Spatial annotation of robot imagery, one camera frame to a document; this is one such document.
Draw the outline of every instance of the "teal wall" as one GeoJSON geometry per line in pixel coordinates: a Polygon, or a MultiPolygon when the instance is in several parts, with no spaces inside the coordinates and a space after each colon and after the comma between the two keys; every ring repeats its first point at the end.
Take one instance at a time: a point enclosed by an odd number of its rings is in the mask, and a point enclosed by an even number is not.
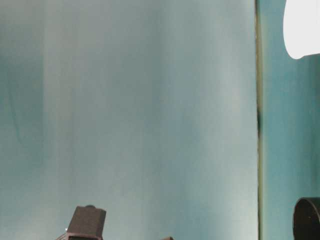
{"type": "Polygon", "coordinates": [[[261,237],[291,240],[293,208],[320,190],[320,58],[294,60],[283,38],[285,0],[258,0],[261,237]]]}
{"type": "Polygon", "coordinates": [[[0,1],[0,239],[256,240],[254,3],[0,1]]]}

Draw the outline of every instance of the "teal backdrop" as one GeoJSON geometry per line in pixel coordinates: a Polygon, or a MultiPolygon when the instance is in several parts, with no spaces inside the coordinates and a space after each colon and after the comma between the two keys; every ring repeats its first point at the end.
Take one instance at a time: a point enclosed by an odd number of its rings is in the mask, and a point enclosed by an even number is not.
{"type": "Polygon", "coordinates": [[[293,240],[296,201],[320,196],[320,58],[287,54],[285,3],[257,1],[262,240],[293,240]]]}
{"type": "Polygon", "coordinates": [[[1,0],[0,239],[257,240],[256,104],[253,1],[1,0]]]}

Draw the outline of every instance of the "dark vertical edge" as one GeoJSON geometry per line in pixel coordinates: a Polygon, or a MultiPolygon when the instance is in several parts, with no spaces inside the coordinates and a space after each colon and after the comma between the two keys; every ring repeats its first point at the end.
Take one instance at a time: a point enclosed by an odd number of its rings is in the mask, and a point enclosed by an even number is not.
{"type": "Polygon", "coordinates": [[[263,58],[261,37],[260,0],[255,0],[255,67],[256,67],[256,101],[257,101],[257,153],[258,153],[258,239],[263,240],[263,58]]]}

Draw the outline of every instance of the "bright light source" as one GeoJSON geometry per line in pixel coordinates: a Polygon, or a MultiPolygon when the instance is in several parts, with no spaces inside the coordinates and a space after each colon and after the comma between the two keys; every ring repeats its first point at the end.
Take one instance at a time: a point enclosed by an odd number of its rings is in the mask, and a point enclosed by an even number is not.
{"type": "Polygon", "coordinates": [[[320,53],[320,0],[286,0],[283,38],[293,59],[320,53]]]}

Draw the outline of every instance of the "black plastic part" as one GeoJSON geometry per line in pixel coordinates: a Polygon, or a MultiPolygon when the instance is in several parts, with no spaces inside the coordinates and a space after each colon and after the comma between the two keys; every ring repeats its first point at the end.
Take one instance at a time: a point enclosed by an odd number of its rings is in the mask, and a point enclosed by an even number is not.
{"type": "MultiPolygon", "coordinates": [[[[83,235],[102,238],[105,219],[106,211],[103,209],[95,208],[92,205],[88,207],[77,206],[67,229],[67,233],[77,234],[81,238],[85,237],[83,235]]],[[[78,240],[75,238],[78,236],[72,236],[70,237],[70,240],[78,240]]]]}
{"type": "Polygon", "coordinates": [[[320,239],[320,197],[300,198],[293,213],[295,240],[320,239]]]}

